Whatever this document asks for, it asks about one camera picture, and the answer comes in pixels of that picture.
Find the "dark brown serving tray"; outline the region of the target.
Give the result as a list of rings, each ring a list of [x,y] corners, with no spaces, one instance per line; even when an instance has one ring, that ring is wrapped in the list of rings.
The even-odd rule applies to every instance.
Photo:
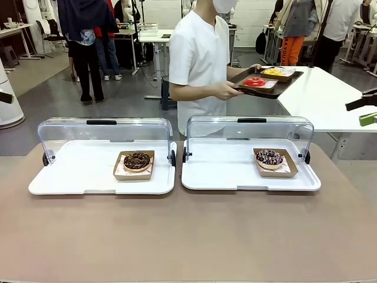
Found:
[[[259,91],[248,91],[242,90],[239,87],[239,83],[247,77],[261,77],[260,72],[266,68],[261,68],[259,70],[255,70],[254,68],[248,68],[246,71],[240,73],[239,75],[229,79],[230,82],[238,85],[238,90],[244,92],[246,95],[255,96],[255,97],[262,97],[268,99],[277,99],[284,91],[286,91],[298,78],[300,78],[304,72],[303,71],[295,71],[293,77],[286,83],[277,82],[275,88],[272,90],[271,93],[262,93]]]

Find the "yellow glazed donut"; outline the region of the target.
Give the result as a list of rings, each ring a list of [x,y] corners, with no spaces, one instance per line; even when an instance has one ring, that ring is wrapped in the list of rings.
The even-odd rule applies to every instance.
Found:
[[[266,79],[271,79],[271,80],[277,80],[278,82],[281,82],[281,83],[286,83],[288,82],[294,75],[295,73],[295,69],[291,69],[291,68],[285,68],[285,67],[271,67],[271,68],[281,68],[281,69],[285,69],[285,76],[275,76],[275,75],[267,75],[267,74],[263,74],[263,71],[260,72],[260,76],[262,78],[266,78]]]

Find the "red glazed donut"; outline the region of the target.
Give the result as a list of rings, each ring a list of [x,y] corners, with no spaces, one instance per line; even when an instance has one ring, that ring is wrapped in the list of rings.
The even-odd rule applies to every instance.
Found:
[[[275,88],[278,81],[277,80],[265,79],[265,78],[262,78],[262,79],[266,80],[266,85],[264,87],[248,87],[248,86],[245,86],[245,85],[243,85],[244,80],[242,80],[239,83],[239,87],[242,90],[245,90],[245,91],[248,90],[248,91],[259,91],[259,92],[262,92],[262,93],[271,93],[272,90]]]
[[[249,77],[243,81],[243,85],[248,87],[264,87],[266,80],[260,77]]]

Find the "person's right forearm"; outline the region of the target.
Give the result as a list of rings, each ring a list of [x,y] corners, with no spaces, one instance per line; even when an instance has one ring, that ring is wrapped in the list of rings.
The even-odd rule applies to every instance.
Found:
[[[192,87],[170,83],[170,98],[175,101],[195,101],[216,96],[220,90],[217,85]]]

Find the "chocolate sprinkled donut right case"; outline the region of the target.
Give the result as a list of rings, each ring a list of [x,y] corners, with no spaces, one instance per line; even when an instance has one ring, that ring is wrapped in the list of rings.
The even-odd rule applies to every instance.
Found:
[[[262,168],[257,163],[256,158],[255,158],[255,154],[259,150],[262,150],[262,149],[269,149],[269,148],[253,148],[254,159],[255,159],[256,166],[261,177],[284,179],[284,178],[293,178],[295,177],[296,174],[298,174],[298,169],[296,167],[296,164],[286,149],[272,149],[280,153],[281,156],[283,156],[283,164],[281,165],[280,168],[275,169],[275,170],[267,170],[267,169]]]

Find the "person in dark jacket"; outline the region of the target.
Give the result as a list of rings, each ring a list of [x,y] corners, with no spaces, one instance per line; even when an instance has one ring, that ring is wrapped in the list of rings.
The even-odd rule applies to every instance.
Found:
[[[80,101],[89,104],[105,100],[95,45],[96,28],[103,38],[119,31],[107,0],[57,0],[62,33],[71,44],[75,70],[80,79]]]

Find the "chocolate donut with white drizzle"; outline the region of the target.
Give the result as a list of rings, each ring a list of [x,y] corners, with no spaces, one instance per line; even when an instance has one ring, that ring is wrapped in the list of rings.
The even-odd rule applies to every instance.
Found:
[[[264,169],[275,170],[283,164],[283,156],[272,149],[262,149],[255,154],[257,163]]]

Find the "person in red jacket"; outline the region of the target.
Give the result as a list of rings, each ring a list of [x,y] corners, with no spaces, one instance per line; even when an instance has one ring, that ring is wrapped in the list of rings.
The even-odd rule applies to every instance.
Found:
[[[120,68],[118,65],[118,59],[116,55],[114,42],[115,34],[108,33],[108,37],[103,38],[101,29],[99,27],[94,28],[94,34],[98,61],[100,64],[100,69],[103,73],[104,80],[110,80],[110,71],[107,65],[107,63],[110,62],[115,80],[120,81],[122,79],[122,74],[120,73]]]

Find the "chocolate glazed donut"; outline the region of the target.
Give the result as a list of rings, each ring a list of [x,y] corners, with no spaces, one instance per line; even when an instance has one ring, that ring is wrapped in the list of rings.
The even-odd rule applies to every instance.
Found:
[[[144,152],[129,153],[124,156],[123,166],[129,172],[142,172],[146,170],[151,163],[151,157]]]

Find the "person's right hand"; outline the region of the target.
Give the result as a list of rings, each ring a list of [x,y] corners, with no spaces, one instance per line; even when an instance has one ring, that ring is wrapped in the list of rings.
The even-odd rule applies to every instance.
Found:
[[[238,85],[231,83],[229,81],[226,81],[224,83],[220,83],[217,86],[217,92],[216,92],[216,97],[219,100],[226,101],[231,98],[241,96],[244,94],[244,92],[240,91],[237,89]]]

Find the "grey plastic stool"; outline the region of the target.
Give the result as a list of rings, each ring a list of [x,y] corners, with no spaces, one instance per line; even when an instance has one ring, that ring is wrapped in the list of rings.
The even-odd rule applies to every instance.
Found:
[[[0,47],[0,58],[3,65],[7,68],[15,68],[17,65],[19,65],[18,57],[10,45]]]

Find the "clear plastic display lid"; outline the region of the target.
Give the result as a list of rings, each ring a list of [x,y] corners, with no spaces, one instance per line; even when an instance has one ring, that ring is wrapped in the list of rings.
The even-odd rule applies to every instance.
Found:
[[[43,121],[37,133],[44,150],[44,166],[55,162],[63,145],[77,141],[121,144],[162,142],[167,146],[166,159],[169,164],[176,165],[173,128],[164,118],[54,117]]]
[[[309,147],[314,126],[306,118],[296,116],[193,116],[186,125],[183,162],[193,155],[194,139],[210,138],[230,141],[279,139],[298,143],[297,157],[310,163]]]

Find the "white display tray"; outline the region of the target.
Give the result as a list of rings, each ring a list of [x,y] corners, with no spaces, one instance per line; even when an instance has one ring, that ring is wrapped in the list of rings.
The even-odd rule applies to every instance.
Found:
[[[176,168],[169,161],[177,145],[167,140],[73,140],[54,154],[55,159],[30,182],[33,195],[163,195],[174,187]],[[148,179],[115,175],[127,152],[154,152]]]
[[[293,178],[261,177],[253,148],[286,149],[296,164]],[[191,190],[268,190],[314,192],[321,181],[313,169],[297,157],[298,143],[279,139],[230,141],[194,139],[192,157],[183,162],[181,181]]]

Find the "black backpack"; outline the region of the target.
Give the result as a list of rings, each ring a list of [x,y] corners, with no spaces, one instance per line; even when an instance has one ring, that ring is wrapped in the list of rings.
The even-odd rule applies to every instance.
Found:
[[[263,55],[266,49],[267,39],[266,34],[262,31],[256,38],[255,50],[258,54]]]

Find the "white cylindrical pedestal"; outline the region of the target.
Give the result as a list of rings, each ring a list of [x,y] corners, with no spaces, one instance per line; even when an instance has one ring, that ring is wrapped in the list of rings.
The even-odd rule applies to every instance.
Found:
[[[5,72],[4,65],[0,59],[0,91],[12,94],[14,96],[13,103],[0,102],[0,130],[17,126],[25,120],[24,113],[19,105],[18,99],[9,82]]]

